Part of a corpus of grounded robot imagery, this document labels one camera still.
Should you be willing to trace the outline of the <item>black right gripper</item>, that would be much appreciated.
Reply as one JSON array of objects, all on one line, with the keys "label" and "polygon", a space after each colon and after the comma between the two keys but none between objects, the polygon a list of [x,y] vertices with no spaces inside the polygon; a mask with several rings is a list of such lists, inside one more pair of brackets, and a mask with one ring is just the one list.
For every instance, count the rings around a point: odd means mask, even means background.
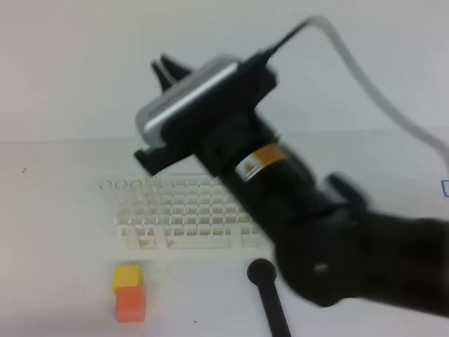
[{"label": "black right gripper", "polygon": [[[177,88],[194,68],[162,54],[150,67],[161,94]],[[267,68],[242,71],[201,108],[176,117],[163,129],[168,144],[136,151],[133,156],[149,175],[195,156],[212,176],[227,176],[248,154],[276,142],[275,132],[256,114],[257,104],[276,86]]]}]

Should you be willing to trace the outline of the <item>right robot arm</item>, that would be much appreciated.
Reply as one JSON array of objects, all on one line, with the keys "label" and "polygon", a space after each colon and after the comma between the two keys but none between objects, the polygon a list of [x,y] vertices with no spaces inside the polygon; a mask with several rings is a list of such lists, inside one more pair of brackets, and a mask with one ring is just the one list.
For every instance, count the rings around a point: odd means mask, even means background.
[{"label": "right robot arm", "polygon": [[309,169],[257,115],[276,86],[268,52],[241,61],[221,56],[197,70],[162,56],[152,63],[161,95],[136,126],[147,149],[134,156],[151,175],[195,156],[219,179],[274,245],[276,267],[248,268],[272,333],[286,331],[274,309],[274,277],[304,299],[329,307],[345,298],[448,315],[448,223],[369,209],[347,181],[328,182],[332,200]]}]

